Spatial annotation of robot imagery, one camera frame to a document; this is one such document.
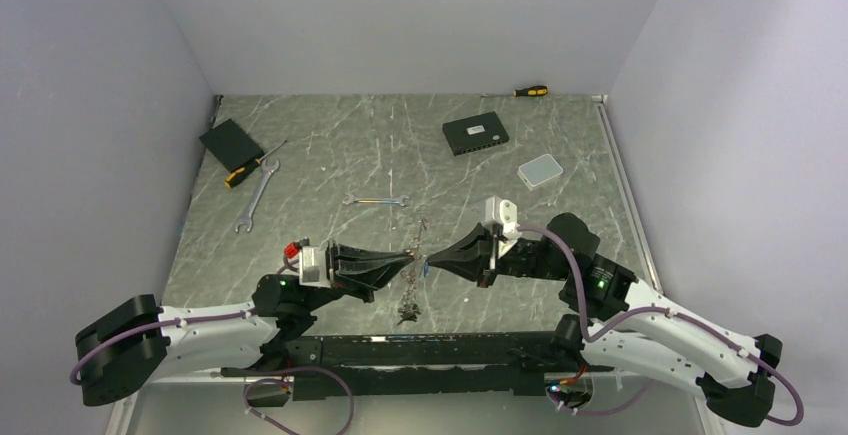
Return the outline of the large metal keyring with chain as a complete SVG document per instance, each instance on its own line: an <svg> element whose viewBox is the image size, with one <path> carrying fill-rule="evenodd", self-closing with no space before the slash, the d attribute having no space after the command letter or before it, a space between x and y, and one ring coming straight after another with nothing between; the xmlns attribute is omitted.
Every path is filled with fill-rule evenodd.
<svg viewBox="0 0 848 435"><path fill-rule="evenodd" d="M428 223L429 221L426 217L422 216L419 218L418 231L412 240L412 247L410 249L413 262L405 267L401 273L402 280L406 283L406 286L397 309L399 316L398 326L405 322L416 322L421 314L421 309L417 302L417 291L419 279L425 265L426 256L421 251L421 244L424 234L428 230Z"/></svg>

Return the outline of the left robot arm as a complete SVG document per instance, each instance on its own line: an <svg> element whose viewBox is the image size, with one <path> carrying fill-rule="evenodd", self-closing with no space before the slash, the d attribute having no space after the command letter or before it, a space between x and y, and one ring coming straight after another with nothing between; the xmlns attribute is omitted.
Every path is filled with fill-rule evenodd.
<svg viewBox="0 0 848 435"><path fill-rule="evenodd" d="M352 297L371 303L415 260L412 249L380 252L302 239L262 276L247 302L178 308L134 296L81 330L69 375L87 406L121 400L146 383L207 369L272 375L307 362L299 337L315 311Z"/></svg>

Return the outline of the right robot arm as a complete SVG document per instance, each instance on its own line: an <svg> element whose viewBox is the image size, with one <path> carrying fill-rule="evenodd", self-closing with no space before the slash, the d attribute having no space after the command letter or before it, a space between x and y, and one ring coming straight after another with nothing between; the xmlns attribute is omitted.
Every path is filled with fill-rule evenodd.
<svg viewBox="0 0 848 435"><path fill-rule="evenodd" d="M560 281L567 312L551 343L564 370L606 366L638 373L702 398L718 417L749 428L773 415L783 344L709 322L599 254L599 236L572 213L546 227L506 219L478 224L428 263L490 288L498 277Z"/></svg>

